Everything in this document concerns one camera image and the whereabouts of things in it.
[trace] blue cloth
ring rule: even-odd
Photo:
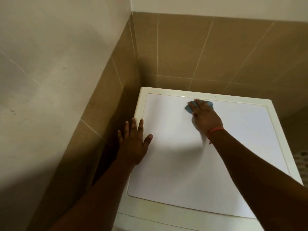
[[[193,103],[194,105],[198,106],[198,105],[195,103],[194,100],[191,101],[191,103]],[[213,103],[212,103],[212,102],[206,101],[206,103],[208,103],[208,105],[209,105],[212,109],[214,109],[214,108],[213,108]],[[187,112],[189,112],[189,113],[192,113],[192,109],[191,109],[188,105],[185,106],[185,110],[186,110]]]

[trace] white wall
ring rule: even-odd
[[[0,0],[1,230],[26,228],[130,14],[130,0]]]
[[[308,0],[132,0],[133,11],[308,21]]]

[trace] orange bracelet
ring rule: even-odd
[[[209,144],[211,144],[211,141],[210,141],[210,135],[211,135],[211,133],[213,133],[214,131],[217,131],[217,130],[224,130],[224,128],[223,127],[215,127],[215,128],[213,128],[213,129],[211,129],[211,130],[209,130],[208,131],[208,133],[207,133],[207,138],[208,138],[208,140],[209,140]]]

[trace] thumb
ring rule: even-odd
[[[153,135],[148,135],[148,136],[145,138],[144,142],[143,142],[143,146],[144,146],[144,148],[145,148],[146,151],[148,150],[148,147],[149,147],[149,145],[150,145],[150,143],[151,143],[151,141],[152,141],[152,138],[153,138]]]

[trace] hand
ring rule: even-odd
[[[148,135],[144,142],[143,137],[143,119],[139,122],[137,130],[136,119],[132,119],[132,128],[129,132],[129,122],[125,122],[124,139],[121,131],[118,130],[118,139],[120,148],[117,154],[117,159],[122,160],[130,165],[136,166],[139,164],[148,151],[148,146],[152,141],[153,135]]]
[[[220,117],[204,100],[195,99],[195,102],[198,106],[191,102],[188,102],[188,105],[193,111],[196,127],[201,134],[207,135],[215,127],[223,128]]]

